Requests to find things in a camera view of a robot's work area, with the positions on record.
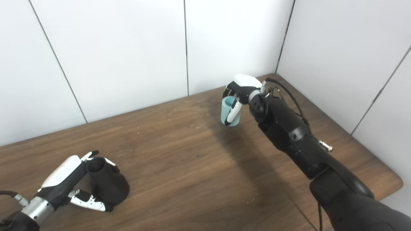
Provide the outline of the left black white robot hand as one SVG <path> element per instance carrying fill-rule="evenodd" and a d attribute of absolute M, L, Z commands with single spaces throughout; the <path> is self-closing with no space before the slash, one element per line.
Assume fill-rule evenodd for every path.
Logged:
<path fill-rule="evenodd" d="M 74 190 L 74 187 L 87 175 L 88 162 L 93 160 L 98 153 L 98 150 L 94 150 L 81 158 L 78 155 L 68 157 L 42 183 L 35 198 L 45 201 L 53 211 L 72 203 L 86 209 L 112 212 L 114 206 L 104 203 L 96 195 L 84 190 Z"/>

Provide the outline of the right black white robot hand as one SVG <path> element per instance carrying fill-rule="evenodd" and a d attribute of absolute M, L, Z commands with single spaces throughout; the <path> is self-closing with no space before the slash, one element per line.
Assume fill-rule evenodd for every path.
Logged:
<path fill-rule="evenodd" d="M 234 97 L 228 114 L 221 117 L 222 123 L 225 126 L 234 125 L 234 120 L 240 115 L 242 106 L 249 104 L 254 96 L 262 94 L 263 90 L 263 83 L 255 77 L 244 74 L 235 75 L 222 94 L 222 98 Z"/>

